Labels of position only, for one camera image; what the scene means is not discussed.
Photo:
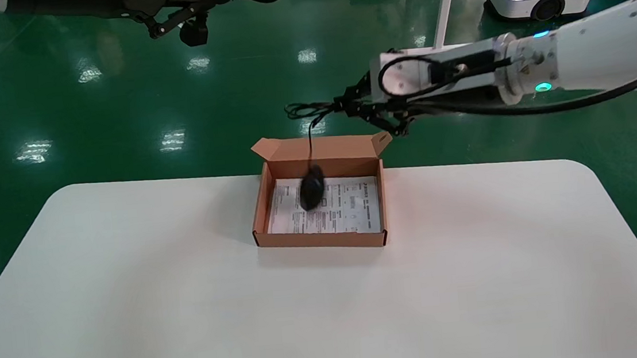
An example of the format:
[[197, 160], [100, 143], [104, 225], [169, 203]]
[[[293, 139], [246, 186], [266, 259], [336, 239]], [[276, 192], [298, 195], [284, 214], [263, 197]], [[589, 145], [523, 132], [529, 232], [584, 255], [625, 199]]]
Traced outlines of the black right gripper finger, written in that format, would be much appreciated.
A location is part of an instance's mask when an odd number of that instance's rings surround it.
[[391, 113], [385, 104], [356, 106], [355, 112], [356, 117], [393, 137], [404, 137], [409, 134], [408, 120]]
[[365, 101], [371, 95], [371, 83], [368, 78], [360, 79], [358, 83], [350, 85], [345, 92], [334, 98], [334, 111], [336, 113], [356, 114], [383, 110], [382, 103]]

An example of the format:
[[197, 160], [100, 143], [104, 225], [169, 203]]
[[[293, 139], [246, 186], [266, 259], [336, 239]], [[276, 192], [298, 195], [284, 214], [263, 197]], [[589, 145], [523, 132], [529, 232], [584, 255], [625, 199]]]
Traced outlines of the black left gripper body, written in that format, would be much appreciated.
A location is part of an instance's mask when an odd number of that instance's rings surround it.
[[107, 0], [109, 17], [153, 17], [166, 0]]

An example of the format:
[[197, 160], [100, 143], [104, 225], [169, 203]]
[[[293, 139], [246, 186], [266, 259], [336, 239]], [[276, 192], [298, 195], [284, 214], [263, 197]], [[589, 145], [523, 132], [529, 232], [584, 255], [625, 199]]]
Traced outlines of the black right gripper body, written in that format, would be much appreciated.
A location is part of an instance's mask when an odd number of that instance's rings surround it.
[[494, 108], [510, 100], [501, 94], [509, 65], [495, 48], [379, 58], [371, 68], [371, 98], [405, 119]]

